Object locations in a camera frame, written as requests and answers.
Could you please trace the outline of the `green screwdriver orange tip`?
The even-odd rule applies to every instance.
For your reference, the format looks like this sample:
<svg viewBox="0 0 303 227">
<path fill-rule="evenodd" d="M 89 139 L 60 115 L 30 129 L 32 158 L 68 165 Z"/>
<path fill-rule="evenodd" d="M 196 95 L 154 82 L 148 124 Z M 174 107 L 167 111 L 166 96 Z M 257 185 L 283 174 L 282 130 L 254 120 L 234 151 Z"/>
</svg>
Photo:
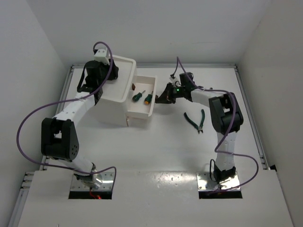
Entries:
<svg viewBox="0 0 303 227">
<path fill-rule="evenodd" d="M 147 95 L 147 97 L 145 98 L 145 100 L 144 100 L 144 104 L 145 104 L 145 105 L 149 105 L 149 104 L 151 103 L 151 101 L 152 101 L 152 96 L 153 96 L 153 91 L 152 91 L 151 93 L 149 93 L 149 94 Z"/>
</svg>

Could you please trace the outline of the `small green screwdriver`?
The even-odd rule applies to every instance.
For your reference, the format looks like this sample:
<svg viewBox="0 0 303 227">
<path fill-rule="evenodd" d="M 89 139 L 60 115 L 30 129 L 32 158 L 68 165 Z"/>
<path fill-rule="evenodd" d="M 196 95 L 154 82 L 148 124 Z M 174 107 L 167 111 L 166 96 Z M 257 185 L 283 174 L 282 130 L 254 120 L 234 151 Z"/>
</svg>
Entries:
<svg viewBox="0 0 303 227">
<path fill-rule="evenodd" d="M 144 91 L 142 91 L 142 92 L 138 92 L 137 94 L 135 94 L 133 97 L 132 97 L 132 101 L 133 102 L 138 102 L 140 99 L 141 99 L 141 97 L 143 96 L 143 93 L 145 92 L 145 90 Z"/>
</svg>

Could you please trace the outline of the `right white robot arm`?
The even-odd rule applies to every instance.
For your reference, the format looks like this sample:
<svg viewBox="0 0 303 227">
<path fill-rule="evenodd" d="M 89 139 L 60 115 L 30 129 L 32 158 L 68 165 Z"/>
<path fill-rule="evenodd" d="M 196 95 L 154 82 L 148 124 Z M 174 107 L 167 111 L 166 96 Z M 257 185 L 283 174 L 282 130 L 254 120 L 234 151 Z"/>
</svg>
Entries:
<svg viewBox="0 0 303 227">
<path fill-rule="evenodd" d="M 243 115 L 234 93 L 221 91 L 219 93 L 196 86 L 191 72 L 181 73 L 180 80 L 172 77 L 160 96 L 156 96 L 157 104 L 174 104 L 176 99 L 202 104 L 209 108 L 211 122 L 217 132 L 218 145 L 214 161 L 213 176 L 217 183 L 234 177 L 236 167 L 234 163 L 234 147 L 236 133 L 243 124 Z"/>
</svg>

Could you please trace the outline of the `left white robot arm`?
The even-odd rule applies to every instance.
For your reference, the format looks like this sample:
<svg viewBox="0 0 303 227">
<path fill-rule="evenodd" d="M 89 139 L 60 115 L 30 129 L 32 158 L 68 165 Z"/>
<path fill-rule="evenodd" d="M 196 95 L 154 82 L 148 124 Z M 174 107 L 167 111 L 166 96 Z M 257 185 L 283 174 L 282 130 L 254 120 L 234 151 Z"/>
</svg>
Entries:
<svg viewBox="0 0 303 227">
<path fill-rule="evenodd" d="M 118 78 L 118 67 L 107 48 L 94 49 L 94 59 L 85 63 L 77 93 L 61 112 L 42 121 L 42 154 L 71 168 L 76 179 L 89 188 L 98 188 L 102 181 L 96 166 L 80 154 L 76 126 L 103 95 L 106 80 Z"/>
</svg>

